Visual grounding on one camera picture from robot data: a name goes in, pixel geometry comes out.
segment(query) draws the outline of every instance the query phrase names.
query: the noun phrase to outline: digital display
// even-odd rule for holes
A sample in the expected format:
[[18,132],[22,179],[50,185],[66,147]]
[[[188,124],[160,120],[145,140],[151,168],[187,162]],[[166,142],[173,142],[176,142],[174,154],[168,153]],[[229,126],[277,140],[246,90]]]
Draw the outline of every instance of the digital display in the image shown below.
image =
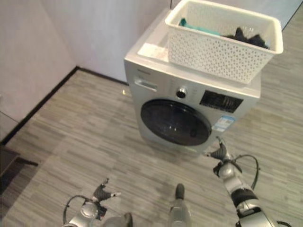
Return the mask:
[[242,102],[243,99],[234,98],[206,90],[202,97],[200,105],[205,105],[214,109],[233,113]]

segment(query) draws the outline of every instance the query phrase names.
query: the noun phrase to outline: washing machine door glass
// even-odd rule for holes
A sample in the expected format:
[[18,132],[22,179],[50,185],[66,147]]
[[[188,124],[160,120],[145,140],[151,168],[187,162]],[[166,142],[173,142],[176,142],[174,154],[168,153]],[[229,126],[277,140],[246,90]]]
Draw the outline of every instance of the washing machine door glass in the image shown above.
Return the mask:
[[171,100],[156,99],[145,103],[141,118],[157,136],[179,145],[202,144],[211,133],[211,124],[201,113]]

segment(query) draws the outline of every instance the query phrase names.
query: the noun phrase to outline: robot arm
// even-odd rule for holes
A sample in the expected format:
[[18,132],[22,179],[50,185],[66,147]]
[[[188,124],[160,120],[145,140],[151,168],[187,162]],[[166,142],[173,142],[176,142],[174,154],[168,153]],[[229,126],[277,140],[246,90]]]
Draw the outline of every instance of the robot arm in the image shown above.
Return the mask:
[[[100,184],[100,186],[95,190],[91,199],[84,196],[74,196],[68,201],[63,212],[63,227],[90,227],[92,226],[94,220],[101,220],[105,216],[107,209],[101,206],[100,202],[121,195],[120,192],[109,193],[103,190],[108,181],[109,179],[107,178],[102,184]],[[69,223],[66,224],[66,210],[70,201],[75,197],[84,198],[85,201],[80,209],[80,212],[73,217]],[[122,217],[110,218],[104,223],[103,226],[132,227],[132,216],[130,213],[127,213]]]
[[275,222],[262,207],[252,188],[244,181],[241,168],[227,152],[222,140],[220,148],[208,156],[220,160],[214,173],[223,180],[237,210],[239,222],[236,227],[277,227]]

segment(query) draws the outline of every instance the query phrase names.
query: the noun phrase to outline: front-loading washing machine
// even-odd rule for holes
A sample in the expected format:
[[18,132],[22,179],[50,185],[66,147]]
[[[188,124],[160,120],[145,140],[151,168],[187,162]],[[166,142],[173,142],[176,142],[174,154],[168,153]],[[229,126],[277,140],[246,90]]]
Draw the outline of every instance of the front-loading washing machine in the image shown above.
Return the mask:
[[260,98],[257,75],[243,85],[168,62],[163,11],[125,57],[141,135],[203,153]]

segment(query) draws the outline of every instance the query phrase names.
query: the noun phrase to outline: white plastic basket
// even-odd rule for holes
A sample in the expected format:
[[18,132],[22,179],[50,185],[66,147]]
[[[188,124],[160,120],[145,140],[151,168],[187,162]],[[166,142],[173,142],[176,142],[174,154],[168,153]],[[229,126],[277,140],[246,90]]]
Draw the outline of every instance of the white plastic basket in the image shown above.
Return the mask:
[[[269,49],[179,26],[188,24],[221,35],[260,34]],[[275,55],[283,52],[280,22],[263,14],[203,0],[182,0],[168,15],[169,61],[248,84]]]

